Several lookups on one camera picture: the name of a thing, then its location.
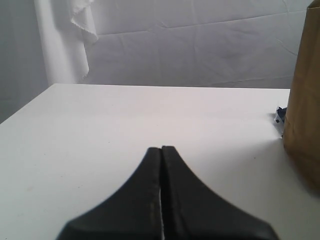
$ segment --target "white wall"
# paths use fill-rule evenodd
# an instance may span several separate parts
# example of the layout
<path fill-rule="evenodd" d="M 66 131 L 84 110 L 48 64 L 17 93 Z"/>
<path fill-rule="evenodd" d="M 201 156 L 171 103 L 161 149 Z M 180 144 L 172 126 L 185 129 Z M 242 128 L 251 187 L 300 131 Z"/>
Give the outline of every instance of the white wall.
<path fill-rule="evenodd" d="M 33 0 L 0 5 L 0 123 L 48 87 Z"/>

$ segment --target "white fabric backdrop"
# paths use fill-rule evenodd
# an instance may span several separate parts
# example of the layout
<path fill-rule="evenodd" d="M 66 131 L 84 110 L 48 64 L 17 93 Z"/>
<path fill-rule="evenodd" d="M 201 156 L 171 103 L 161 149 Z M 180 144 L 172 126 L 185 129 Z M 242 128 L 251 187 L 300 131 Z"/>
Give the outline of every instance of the white fabric backdrop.
<path fill-rule="evenodd" d="M 89 83 L 289 88 L 311 0 L 96 0 Z"/>
<path fill-rule="evenodd" d="M 85 45 L 98 38 L 94 0 L 34 0 L 47 79 L 75 84 L 89 71 Z"/>

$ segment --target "paper bag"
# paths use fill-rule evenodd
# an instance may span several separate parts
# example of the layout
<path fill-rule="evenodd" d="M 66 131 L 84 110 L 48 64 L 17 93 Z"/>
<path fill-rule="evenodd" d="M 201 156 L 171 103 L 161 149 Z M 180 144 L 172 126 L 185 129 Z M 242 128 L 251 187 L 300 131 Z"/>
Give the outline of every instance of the paper bag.
<path fill-rule="evenodd" d="M 306 12 L 283 142 L 305 182 L 320 191 L 320 0 Z"/>

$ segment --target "brown paper bag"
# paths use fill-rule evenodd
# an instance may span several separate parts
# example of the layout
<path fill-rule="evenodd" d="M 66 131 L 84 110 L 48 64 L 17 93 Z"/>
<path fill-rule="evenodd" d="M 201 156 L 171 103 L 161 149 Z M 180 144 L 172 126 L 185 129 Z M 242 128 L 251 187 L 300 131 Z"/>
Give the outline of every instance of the brown paper bag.
<path fill-rule="evenodd" d="M 283 142 L 306 183 L 320 191 L 320 0 L 306 12 Z"/>

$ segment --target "tabletop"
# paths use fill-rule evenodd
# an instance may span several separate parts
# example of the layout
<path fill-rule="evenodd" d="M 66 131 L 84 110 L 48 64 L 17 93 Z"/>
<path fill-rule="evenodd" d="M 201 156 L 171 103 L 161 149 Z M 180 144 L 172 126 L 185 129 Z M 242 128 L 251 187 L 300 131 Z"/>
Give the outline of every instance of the tabletop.
<path fill-rule="evenodd" d="M 0 240 L 54 240 L 148 147 L 175 146 L 214 192 L 282 240 L 318 240 L 320 201 L 274 126 L 287 89 L 55 84 L 0 124 Z"/>

